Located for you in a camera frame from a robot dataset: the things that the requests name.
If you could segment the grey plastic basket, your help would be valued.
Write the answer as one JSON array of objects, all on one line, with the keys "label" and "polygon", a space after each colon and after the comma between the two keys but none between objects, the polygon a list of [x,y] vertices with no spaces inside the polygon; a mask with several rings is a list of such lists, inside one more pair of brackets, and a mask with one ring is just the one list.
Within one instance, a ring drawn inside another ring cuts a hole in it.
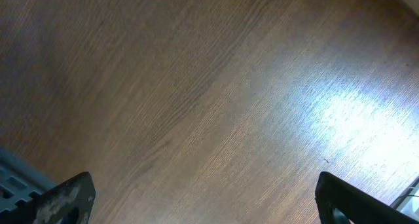
[{"label": "grey plastic basket", "polygon": [[28,163],[1,148],[1,215],[57,186]]}]

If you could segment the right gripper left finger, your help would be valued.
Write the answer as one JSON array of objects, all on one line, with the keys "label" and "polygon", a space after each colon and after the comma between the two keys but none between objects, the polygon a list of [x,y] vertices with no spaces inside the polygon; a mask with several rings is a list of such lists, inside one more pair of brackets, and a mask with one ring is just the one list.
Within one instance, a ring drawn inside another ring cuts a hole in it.
[{"label": "right gripper left finger", "polygon": [[8,180],[1,184],[1,224],[87,224],[96,191],[89,172],[82,172],[43,192],[22,182],[24,189]]}]

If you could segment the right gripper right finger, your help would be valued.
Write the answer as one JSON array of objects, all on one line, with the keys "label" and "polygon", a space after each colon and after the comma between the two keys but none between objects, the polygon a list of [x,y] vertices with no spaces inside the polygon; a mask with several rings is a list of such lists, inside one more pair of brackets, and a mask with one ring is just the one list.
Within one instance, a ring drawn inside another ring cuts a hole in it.
[{"label": "right gripper right finger", "polygon": [[321,172],[315,200],[322,224],[414,223],[418,221],[373,198],[329,172]]}]

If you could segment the metal table edge rail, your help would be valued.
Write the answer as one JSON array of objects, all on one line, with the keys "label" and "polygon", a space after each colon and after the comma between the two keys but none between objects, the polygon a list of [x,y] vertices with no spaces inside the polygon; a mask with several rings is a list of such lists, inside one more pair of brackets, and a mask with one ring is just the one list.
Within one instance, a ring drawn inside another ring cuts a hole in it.
[{"label": "metal table edge rail", "polygon": [[419,221],[419,177],[417,177],[390,205],[393,209]]}]

